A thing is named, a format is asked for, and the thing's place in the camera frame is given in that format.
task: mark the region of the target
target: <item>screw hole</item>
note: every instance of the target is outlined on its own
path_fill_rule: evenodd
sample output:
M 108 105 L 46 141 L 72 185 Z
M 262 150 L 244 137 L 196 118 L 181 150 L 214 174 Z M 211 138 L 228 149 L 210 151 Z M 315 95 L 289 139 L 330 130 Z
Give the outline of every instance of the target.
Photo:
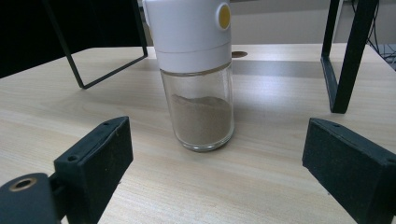
M 24 189 L 29 189 L 35 184 L 35 182 L 37 182 L 36 178 L 25 178 L 13 184 L 11 187 L 9 187 L 9 190 L 16 192 Z
M 76 161 L 77 159 L 78 159 L 78 156 L 76 156 L 76 155 L 69 156 L 69 157 L 67 158 L 68 161 Z
M 248 54 L 244 51 L 233 51 L 231 53 L 231 57 L 232 58 L 243 58 L 245 56 L 247 56 Z

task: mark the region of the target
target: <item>ground powder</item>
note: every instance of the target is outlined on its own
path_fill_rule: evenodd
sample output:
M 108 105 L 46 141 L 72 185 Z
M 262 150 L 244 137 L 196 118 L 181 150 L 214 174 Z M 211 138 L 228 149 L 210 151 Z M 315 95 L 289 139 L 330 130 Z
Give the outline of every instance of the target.
M 185 98 L 171 96 L 173 125 L 177 137 L 192 145 L 209 145 L 222 140 L 230 132 L 232 106 L 213 96 Z

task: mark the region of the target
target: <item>yellow button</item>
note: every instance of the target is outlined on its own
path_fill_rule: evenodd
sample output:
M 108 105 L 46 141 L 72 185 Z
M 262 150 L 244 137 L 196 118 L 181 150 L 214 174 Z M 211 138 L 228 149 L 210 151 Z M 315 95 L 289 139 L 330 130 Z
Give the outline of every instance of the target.
M 219 25 L 222 29 L 227 29 L 230 25 L 231 10 L 227 5 L 223 5 L 219 11 Z

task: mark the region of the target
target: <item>spice grinder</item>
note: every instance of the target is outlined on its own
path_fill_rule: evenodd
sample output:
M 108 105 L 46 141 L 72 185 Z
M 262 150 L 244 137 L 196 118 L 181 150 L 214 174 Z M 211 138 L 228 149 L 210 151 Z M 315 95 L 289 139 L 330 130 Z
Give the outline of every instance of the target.
M 143 0 L 177 140 L 194 151 L 233 134 L 231 10 L 224 0 Z

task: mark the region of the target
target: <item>black metal frame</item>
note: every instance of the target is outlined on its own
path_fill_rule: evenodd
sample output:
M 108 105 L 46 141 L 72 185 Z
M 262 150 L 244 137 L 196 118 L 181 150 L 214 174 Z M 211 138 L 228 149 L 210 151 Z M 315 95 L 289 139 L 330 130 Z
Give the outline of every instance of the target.
M 137 1 L 131 1 L 131 4 L 133 6 L 133 12 L 134 12 L 134 21 L 136 23 L 137 31 L 138 31 L 138 34 L 139 34 L 139 39 L 140 39 L 141 47 L 142 47 L 142 50 L 143 50 L 143 56 L 141 56 L 141 57 L 139 57 L 139 58 L 137 58 L 137 59 L 125 64 L 125 65 L 123 65 L 123 66 L 121 66 L 120 68 L 117 68 L 117 69 L 111 71 L 110 73 L 108 73 L 108 74 L 106 74 L 106 75 L 104 75 L 102 77 L 97 78 L 96 80 L 94 80 L 94 81 L 92 81 L 92 82 L 90 82 L 88 84 L 84 84 L 84 82 L 82 81 L 81 76 L 80 76 L 80 74 L 78 72 L 78 69 L 76 67 L 76 64 L 75 64 L 75 62 L 73 60 L 71 50 L 70 50 L 70 48 L 68 47 L 68 45 L 66 43 L 66 40 L 64 38 L 64 34 L 62 32 L 62 29 L 61 29 L 59 23 L 57 22 L 56 15 L 54 14 L 54 12 L 53 12 L 53 10 L 52 10 L 52 8 L 50 6 L 50 0 L 43 0 L 43 3 L 44 3 L 44 7 L 47 10 L 47 13 L 49 15 L 49 19 L 50 19 L 50 21 L 52 23 L 52 26 L 53 26 L 53 28 L 55 30 L 55 33 L 58 36 L 58 39 L 59 39 L 59 41 L 61 43 L 62 49 L 64 50 L 64 54 L 65 54 L 65 56 L 67 58 L 67 61 L 69 62 L 70 66 L 71 66 L 71 69 L 72 69 L 72 71 L 73 71 L 73 73 L 74 73 L 74 75 L 76 77 L 76 81 L 77 81 L 78 85 L 82 89 L 87 90 L 88 88 L 90 88 L 90 87 L 94 86 L 95 84 L 107 79 L 108 77 L 112 77 L 113 75 L 117 74 L 119 71 L 121 71 L 121 70 L 131 66 L 132 64 L 137 63 L 137 62 L 143 60 L 144 58 L 148 57 L 147 42 L 146 42 L 146 37 L 145 37 L 144 30 L 143 30 L 142 20 L 141 20 L 141 17 L 140 17 L 139 7 L 138 7 L 138 4 L 137 4 Z
M 379 0 L 360 0 L 358 3 L 349 39 L 347 41 L 346 54 L 338 83 L 332 69 L 330 51 L 332 48 L 332 36 L 340 1 L 331 0 L 330 2 L 326 32 L 321 52 L 321 63 L 326 79 L 327 91 L 329 93 L 330 110 L 333 113 L 345 114 L 347 112 L 378 1 Z

